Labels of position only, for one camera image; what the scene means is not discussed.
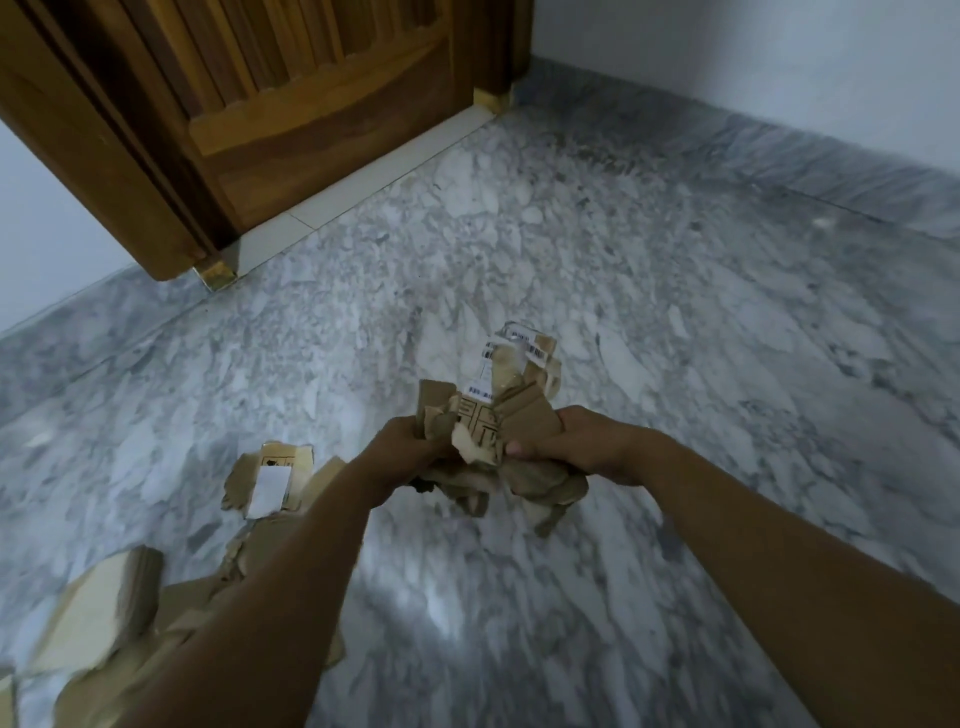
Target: left hand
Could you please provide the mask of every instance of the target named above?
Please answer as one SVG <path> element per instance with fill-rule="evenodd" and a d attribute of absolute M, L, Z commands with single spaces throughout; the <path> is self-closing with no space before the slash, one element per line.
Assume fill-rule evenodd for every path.
<path fill-rule="evenodd" d="M 382 505 L 398 486 L 410 482 L 434 460 L 456 456 L 449 439 L 419 439 L 416 423 L 416 417 L 389 420 L 350 463 L 370 482 L 373 507 Z"/>

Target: door panel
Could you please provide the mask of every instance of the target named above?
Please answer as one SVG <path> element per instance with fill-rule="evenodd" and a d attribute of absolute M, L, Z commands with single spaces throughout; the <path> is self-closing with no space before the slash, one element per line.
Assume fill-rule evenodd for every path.
<path fill-rule="evenodd" d="M 121 2 L 244 229 L 469 104 L 466 0 Z"/>

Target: hand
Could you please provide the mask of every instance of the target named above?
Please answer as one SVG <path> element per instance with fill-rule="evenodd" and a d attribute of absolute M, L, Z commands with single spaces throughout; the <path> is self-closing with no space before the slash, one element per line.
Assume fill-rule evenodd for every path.
<path fill-rule="evenodd" d="M 446 440 L 421 440 L 416 417 L 394 417 L 376 433 L 350 465 L 372 489 L 372 507 L 382 505 L 400 485 L 410 482 L 434 460 L 457 454 Z"/>
<path fill-rule="evenodd" d="M 673 442 L 647 427 L 612 420 L 579 405 L 558 409 L 564 423 L 559 435 L 537 442 L 507 443 L 506 452 L 523 460 L 562 460 L 587 474 L 620 485 L 640 485 L 644 451 Z"/>

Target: white wall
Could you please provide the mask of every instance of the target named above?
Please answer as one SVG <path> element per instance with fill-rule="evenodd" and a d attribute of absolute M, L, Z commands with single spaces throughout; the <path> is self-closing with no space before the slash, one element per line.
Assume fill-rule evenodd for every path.
<path fill-rule="evenodd" d="M 0 122 L 0 332 L 132 263 Z"/>
<path fill-rule="evenodd" d="M 535 55 L 960 173 L 957 0 L 537 0 Z"/>

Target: marble floor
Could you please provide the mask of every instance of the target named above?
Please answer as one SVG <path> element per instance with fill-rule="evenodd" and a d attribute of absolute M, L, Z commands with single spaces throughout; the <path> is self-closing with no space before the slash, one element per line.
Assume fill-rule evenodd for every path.
<path fill-rule="evenodd" d="M 238 452 L 354 455 L 507 319 L 556 332 L 558 404 L 661 428 L 960 598 L 960 250 L 521 108 L 0 429 L 0 654 L 146 542 L 211 571 Z M 311 724 L 803 726 L 640 490 L 541 541 L 402 489 L 374 512 L 348 656 Z M 49 723 L 62 679 L 22 686 Z"/>

